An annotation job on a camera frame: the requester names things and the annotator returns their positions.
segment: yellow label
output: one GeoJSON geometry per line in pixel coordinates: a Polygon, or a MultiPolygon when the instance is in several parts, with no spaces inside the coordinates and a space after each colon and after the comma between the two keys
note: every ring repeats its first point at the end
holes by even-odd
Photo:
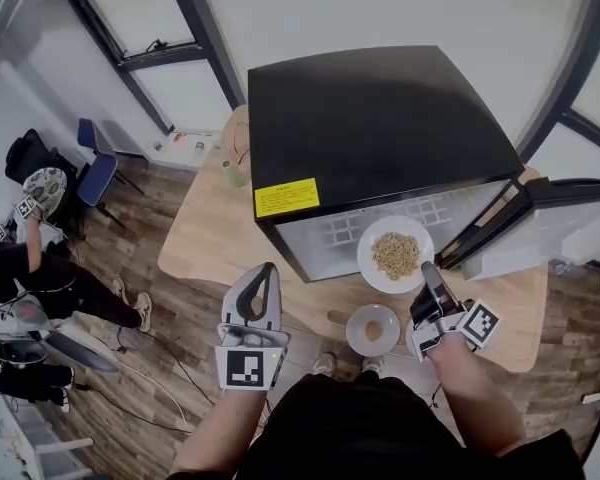
{"type": "Polygon", "coordinates": [[[292,181],[255,191],[256,217],[320,206],[316,179],[292,181]]]}

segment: sneaker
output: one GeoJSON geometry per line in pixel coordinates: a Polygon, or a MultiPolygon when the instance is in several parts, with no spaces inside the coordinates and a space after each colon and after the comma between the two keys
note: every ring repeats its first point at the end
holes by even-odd
{"type": "Polygon", "coordinates": [[[142,318],[142,323],[138,328],[140,332],[149,332],[151,328],[151,308],[152,304],[149,294],[147,292],[140,292],[136,305],[133,306],[133,309],[140,313],[140,317],[142,318]]]}
{"type": "Polygon", "coordinates": [[[69,393],[67,392],[67,390],[65,388],[60,388],[60,389],[62,389],[62,405],[60,406],[60,410],[63,413],[68,414],[69,409],[71,408],[69,406],[69,393]]]}
{"type": "Polygon", "coordinates": [[[73,366],[69,366],[69,369],[71,370],[71,382],[64,387],[67,391],[73,387],[73,383],[76,381],[76,371],[73,369],[73,366]]]}
{"type": "Polygon", "coordinates": [[[383,367],[384,367],[384,356],[365,357],[364,361],[362,361],[362,371],[363,372],[370,370],[370,371],[376,372],[378,375],[380,375],[382,373],[383,367]]]}
{"type": "Polygon", "coordinates": [[[336,371],[336,355],[333,352],[323,352],[313,363],[311,373],[314,375],[322,374],[332,377],[336,371]]]}
{"type": "Polygon", "coordinates": [[[113,284],[113,287],[112,287],[111,291],[113,292],[113,294],[116,297],[120,297],[124,301],[124,303],[128,306],[129,301],[127,300],[127,293],[124,288],[124,281],[122,279],[120,279],[119,277],[116,277],[113,280],[112,284],[113,284]]]}

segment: bowl with brown food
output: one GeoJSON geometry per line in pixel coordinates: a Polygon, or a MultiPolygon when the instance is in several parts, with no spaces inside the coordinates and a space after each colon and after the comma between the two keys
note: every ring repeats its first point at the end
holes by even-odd
{"type": "Polygon", "coordinates": [[[365,280],[384,293],[407,293],[424,282],[420,265],[433,262],[433,242],[422,224],[392,215],[371,224],[358,243],[365,280]]]}

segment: white bowl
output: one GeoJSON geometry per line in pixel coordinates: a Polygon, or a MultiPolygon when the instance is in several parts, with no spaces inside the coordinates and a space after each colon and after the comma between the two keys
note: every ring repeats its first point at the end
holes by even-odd
{"type": "Polygon", "coordinates": [[[400,321],[396,314],[387,306],[367,304],[351,315],[347,322],[347,341],[349,346],[358,354],[365,357],[381,356],[390,352],[400,338],[400,321]],[[382,333],[377,340],[367,337],[367,324],[378,322],[382,333]]]}
{"type": "Polygon", "coordinates": [[[378,264],[373,259],[371,250],[373,244],[382,235],[391,232],[412,236],[416,239],[420,250],[418,265],[422,265],[425,261],[433,262],[433,242],[424,226],[409,217],[392,215],[375,221],[362,235],[358,243],[358,267],[360,267],[362,277],[376,290],[392,294],[407,293],[424,282],[422,269],[417,268],[410,276],[392,281],[384,270],[378,268],[378,264]]]}

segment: chair leg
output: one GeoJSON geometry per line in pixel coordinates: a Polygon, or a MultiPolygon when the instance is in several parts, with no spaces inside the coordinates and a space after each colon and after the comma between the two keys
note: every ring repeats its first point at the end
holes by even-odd
{"type": "Polygon", "coordinates": [[[109,210],[107,210],[107,208],[104,205],[104,202],[100,201],[95,207],[98,209],[98,211],[102,215],[104,215],[105,217],[109,217],[113,222],[115,222],[122,229],[127,229],[127,227],[122,222],[120,222],[116,217],[114,217],[111,214],[111,212],[109,210]]]}
{"type": "Polygon", "coordinates": [[[125,181],[131,185],[133,188],[135,188],[138,192],[140,192],[142,195],[144,195],[144,192],[142,191],[142,189],[136,185],[133,181],[131,181],[129,178],[127,178],[124,174],[122,174],[121,171],[116,171],[116,173],[114,174],[114,176],[116,177],[116,179],[122,183],[124,183],[125,181]]]}

